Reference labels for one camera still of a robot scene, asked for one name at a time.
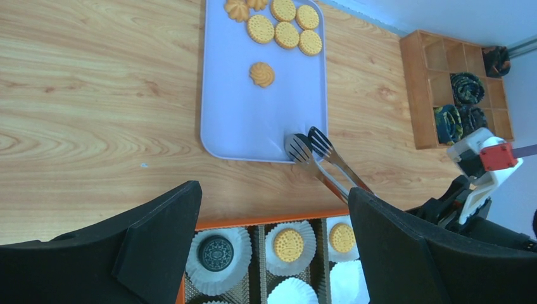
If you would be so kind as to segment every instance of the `tongs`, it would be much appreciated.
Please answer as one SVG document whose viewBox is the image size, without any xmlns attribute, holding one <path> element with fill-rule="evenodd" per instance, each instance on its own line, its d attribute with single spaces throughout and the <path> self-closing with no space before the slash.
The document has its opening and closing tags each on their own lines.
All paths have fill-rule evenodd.
<svg viewBox="0 0 537 304">
<path fill-rule="evenodd" d="M 365 183 L 340 157 L 330 140 L 316 127 L 312 127 L 308 136 L 294 134 L 285 139 L 287 155 L 304 170 L 309 172 L 328 189 L 330 189 L 341 201 L 348 203 L 349 190 L 328 174 L 315 160 L 312 151 L 316 152 L 327 162 L 336 166 L 356 187 L 364 188 L 372 193 Z"/>
</svg>

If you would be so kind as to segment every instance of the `wood grain surface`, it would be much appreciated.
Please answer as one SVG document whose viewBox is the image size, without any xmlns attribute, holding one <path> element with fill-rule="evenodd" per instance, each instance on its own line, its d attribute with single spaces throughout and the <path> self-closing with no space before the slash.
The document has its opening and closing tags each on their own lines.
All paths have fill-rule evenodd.
<svg viewBox="0 0 537 304">
<path fill-rule="evenodd" d="M 443 194 L 458 172 L 445 150 L 414 148 L 399 37 L 321 8 L 334 145 L 399 208 Z M 201 226 L 345 210 L 294 165 L 203 149 L 204 24 L 202 0 L 0 2 L 0 244 L 51 239 L 188 180 L 203 188 Z"/>
</svg>

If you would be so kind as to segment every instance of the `white paper liner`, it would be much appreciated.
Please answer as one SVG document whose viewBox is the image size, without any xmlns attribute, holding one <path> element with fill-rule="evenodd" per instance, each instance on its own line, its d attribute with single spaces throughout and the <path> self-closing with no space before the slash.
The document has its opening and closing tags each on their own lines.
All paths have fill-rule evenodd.
<svg viewBox="0 0 537 304">
<path fill-rule="evenodd" d="M 330 271 L 332 304 L 368 304 L 369 292 L 363 276 L 362 263 L 337 263 Z"/>
<path fill-rule="evenodd" d="M 276 255 L 274 252 L 274 239 L 276 235 L 285 229 L 294 229 L 304 240 L 304 250 L 300 257 L 291 262 L 287 263 Z M 281 223 L 274 227 L 265 238 L 265 251 L 267 257 L 267 270 L 276 276 L 295 276 L 300 272 L 303 272 L 308 265 L 312 262 L 313 257 L 315 256 L 315 249 L 317 247 L 317 242 L 315 240 L 315 233 L 313 228 L 307 221 L 294 222 L 294 223 Z"/>
<path fill-rule="evenodd" d="M 351 251 L 347 253 L 337 252 L 330 243 L 330 232 L 337 224 L 347 224 L 352 227 L 351 217 L 346 215 L 343 217 L 329 217 L 326 219 L 326 239 L 328 240 L 328 260 L 339 263 L 358 260 L 360 254 L 358 246 L 355 244 Z"/>
<path fill-rule="evenodd" d="M 319 304 L 315 291 L 304 281 L 290 277 L 268 295 L 267 304 Z"/>
<path fill-rule="evenodd" d="M 229 266 L 222 271 L 209 271 L 199 262 L 198 246 L 210 236 L 222 236 L 233 246 L 233 259 Z M 205 230 L 194 236 L 185 270 L 190 281 L 200 293 L 209 296 L 221 295 L 244 278 L 248 272 L 251 255 L 250 236 L 244 227 Z"/>
</svg>

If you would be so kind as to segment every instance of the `wooden shelf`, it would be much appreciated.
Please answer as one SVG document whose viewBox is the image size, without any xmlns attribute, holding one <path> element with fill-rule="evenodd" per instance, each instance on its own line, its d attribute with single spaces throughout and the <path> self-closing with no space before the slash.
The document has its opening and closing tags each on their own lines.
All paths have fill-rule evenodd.
<svg viewBox="0 0 537 304">
<path fill-rule="evenodd" d="M 477 106 L 492 133 L 514 140 L 503 80 L 486 76 L 481 46 L 421 30 L 400 44 L 417 149 L 446 147 L 438 142 L 433 108 L 455 104 L 450 74 L 461 72 L 473 73 L 483 82 L 485 96 Z"/>
</svg>

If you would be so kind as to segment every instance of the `wall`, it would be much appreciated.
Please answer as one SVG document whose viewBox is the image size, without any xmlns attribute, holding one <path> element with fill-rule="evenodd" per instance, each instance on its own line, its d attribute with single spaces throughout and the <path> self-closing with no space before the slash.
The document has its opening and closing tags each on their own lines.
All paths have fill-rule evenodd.
<svg viewBox="0 0 537 304">
<path fill-rule="evenodd" d="M 511 71 L 504 77 L 515 148 L 537 144 L 536 71 L 534 51 L 513 59 Z M 537 156 L 525 158 L 492 199 L 489 220 L 535 238 L 531 223 L 537 210 Z"/>
<path fill-rule="evenodd" d="M 398 29 L 394 32 L 399 35 L 423 29 L 480 44 L 509 46 L 537 34 L 535 0 L 322 1 L 376 19 L 388 29 Z"/>
</svg>

